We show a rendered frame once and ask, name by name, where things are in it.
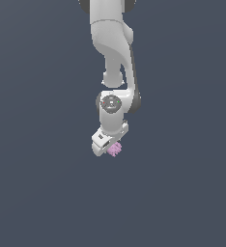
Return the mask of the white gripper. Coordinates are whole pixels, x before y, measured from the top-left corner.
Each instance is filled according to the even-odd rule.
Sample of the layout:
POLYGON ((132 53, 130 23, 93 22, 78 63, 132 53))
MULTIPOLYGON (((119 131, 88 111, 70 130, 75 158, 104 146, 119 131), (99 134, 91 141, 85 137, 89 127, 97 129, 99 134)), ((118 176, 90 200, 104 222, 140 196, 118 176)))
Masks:
POLYGON ((92 136, 92 150, 96 156, 102 156, 104 153, 107 153, 107 150, 116 142, 121 141, 121 139, 128 132, 128 123, 127 120, 124 120, 122 123, 122 128, 120 132, 116 135, 105 134, 101 128, 92 136))

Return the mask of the small pink knobby object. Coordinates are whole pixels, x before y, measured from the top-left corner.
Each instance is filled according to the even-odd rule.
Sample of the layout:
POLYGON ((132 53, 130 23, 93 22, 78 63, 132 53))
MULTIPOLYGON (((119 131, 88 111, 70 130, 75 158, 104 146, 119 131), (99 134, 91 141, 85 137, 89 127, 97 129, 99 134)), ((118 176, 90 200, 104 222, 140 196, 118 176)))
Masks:
POLYGON ((107 153, 115 157, 121 150, 122 145, 119 142, 116 142, 107 150, 107 153))

